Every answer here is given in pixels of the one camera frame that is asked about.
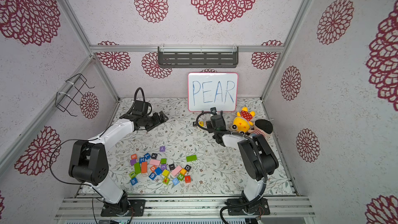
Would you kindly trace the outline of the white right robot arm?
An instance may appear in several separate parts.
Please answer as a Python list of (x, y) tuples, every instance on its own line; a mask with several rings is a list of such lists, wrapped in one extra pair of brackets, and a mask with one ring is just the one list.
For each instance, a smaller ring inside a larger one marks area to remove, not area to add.
[(206, 127), (201, 129), (213, 134), (213, 139), (223, 147), (232, 147), (240, 152), (244, 168), (249, 176), (241, 196), (227, 199), (226, 206), (220, 210), (220, 218), (226, 224), (224, 211), (234, 215), (269, 215), (268, 201), (263, 197), (268, 176), (279, 167), (278, 159), (262, 134), (247, 135), (245, 132), (227, 130), (223, 112), (217, 113), (212, 107), (209, 112), (201, 112), (199, 116), (210, 114)]

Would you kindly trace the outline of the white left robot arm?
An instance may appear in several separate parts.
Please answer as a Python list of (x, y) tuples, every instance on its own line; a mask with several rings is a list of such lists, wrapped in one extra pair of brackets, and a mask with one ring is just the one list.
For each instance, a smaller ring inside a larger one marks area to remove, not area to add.
[(145, 101), (134, 101), (131, 109), (103, 133), (89, 141), (77, 140), (73, 145), (69, 176), (90, 186), (101, 196), (104, 202), (102, 216), (137, 214), (127, 193), (108, 174), (107, 152), (128, 134), (138, 130), (149, 132), (168, 121), (164, 112), (149, 112), (150, 106)]

